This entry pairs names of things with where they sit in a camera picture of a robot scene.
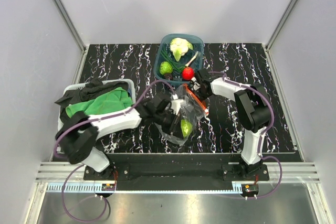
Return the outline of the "dark fake eggplant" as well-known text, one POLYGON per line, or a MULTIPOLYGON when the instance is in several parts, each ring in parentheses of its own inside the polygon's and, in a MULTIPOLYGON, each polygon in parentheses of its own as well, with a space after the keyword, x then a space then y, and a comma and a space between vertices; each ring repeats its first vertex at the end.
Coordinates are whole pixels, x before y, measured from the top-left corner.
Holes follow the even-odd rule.
POLYGON ((165 73, 165 74, 164 74, 164 78, 165 78, 166 80, 173 80, 173 76, 172 76, 171 73, 165 73))

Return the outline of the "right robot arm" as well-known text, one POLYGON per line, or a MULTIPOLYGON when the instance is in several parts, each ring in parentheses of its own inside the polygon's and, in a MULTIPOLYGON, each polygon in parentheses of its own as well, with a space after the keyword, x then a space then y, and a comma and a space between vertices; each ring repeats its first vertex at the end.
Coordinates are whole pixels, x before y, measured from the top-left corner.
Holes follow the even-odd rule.
POLYGON ((234 172, 244 180, 256 176, 263 164, 262 145, 266 132, 273 126, 275 116, 264 87, 229 80, 224 73, 216 77, 206 69, 196 72, 188 87, 199 101, 212 95, 232 100, 236 104, 238 119, 245 129, 244 146, 234 172))

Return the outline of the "red fake tomato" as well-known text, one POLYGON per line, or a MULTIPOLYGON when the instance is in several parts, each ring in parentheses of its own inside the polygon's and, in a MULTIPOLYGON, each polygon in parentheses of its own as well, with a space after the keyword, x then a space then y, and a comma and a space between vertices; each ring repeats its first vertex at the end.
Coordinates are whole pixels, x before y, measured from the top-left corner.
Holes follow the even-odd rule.
POLYGON ((190 81, 194 77, 194 70, 191 67, 185 67, 182 70, 183 80, 190 81))

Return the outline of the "green fake lettuce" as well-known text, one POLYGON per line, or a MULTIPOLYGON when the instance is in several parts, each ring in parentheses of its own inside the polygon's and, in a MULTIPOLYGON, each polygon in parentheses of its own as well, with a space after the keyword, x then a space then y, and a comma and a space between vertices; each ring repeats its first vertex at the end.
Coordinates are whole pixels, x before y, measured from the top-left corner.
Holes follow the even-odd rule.
POLYGON ((164 61, 160 64, 159 72, 161 75, 171 74, 173 72, 173 67, 169 62, 164 61))

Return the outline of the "green fake apple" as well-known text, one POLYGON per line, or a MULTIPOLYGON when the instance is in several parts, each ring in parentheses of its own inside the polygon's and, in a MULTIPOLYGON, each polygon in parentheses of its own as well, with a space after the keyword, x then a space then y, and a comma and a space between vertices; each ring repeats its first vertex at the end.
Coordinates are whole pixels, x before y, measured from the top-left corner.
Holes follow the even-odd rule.
POLYGON ((186 120, 186 119, 182 119, 181 120, 181 132, 184 138, 187 138, 191 132, 193 130, 193 126, 192 124, 186 120))

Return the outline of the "white fake cauliflower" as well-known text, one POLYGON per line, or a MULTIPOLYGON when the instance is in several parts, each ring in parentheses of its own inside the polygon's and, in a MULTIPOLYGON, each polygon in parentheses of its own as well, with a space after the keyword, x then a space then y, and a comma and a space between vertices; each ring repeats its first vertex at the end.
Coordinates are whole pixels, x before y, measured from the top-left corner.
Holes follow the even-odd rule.
POLYGON ((174 38, 170 42, 170 51, 177 62, 179 62, 189 50, 193 50, 193 45, 186 39, 174 38))

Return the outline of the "clear zip top bag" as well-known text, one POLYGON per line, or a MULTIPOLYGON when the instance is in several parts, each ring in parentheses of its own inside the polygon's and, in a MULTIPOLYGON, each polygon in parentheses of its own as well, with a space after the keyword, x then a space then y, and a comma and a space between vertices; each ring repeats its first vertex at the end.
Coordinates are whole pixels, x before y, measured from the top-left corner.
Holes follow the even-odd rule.
MULTIPOLYGON (((198 122, 203 117, 209 114, 208 108, 205 106, 204 102, 200 101, 195 96, 195 94, 186 84, 179 86, 176 89, 175 94, 177 94, 180 99, 185 100, 185 103, 183 104, 179 112, 181 112, 182 119, 186 119, 192 124, 193 126, 193 130, 191 132, 192 134, 198 122)), ((156 114, 154 123, 159 129, 161 135, 167 141, 175 145, 182 146, 190 138, 191 134, 187 138, 184 138, 183 136, 169 135, 169 128, 176 114, 170 108, 171 100, 168 101, 167 99, 164 99, 163 101, 166 104, 166 107, 163 111, 158 112, 156 114)))

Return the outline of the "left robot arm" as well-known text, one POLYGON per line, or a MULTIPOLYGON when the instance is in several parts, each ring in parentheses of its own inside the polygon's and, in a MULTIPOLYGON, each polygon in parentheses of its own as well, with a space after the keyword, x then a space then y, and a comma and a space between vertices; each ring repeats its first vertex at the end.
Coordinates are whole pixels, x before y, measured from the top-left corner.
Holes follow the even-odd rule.
POLYGON ((142 122, 154 122, 168 135, 182 137, 181 116, 185 100, 177 95, 157 94, 153 99, 138 101, 121 111, 86 115, 79 111, 56 134, 56 142, 70 164, 83 164, 103 180, 113 175, 107 155, 98 150, 97 139, 111 133, 135 129, 142 122))

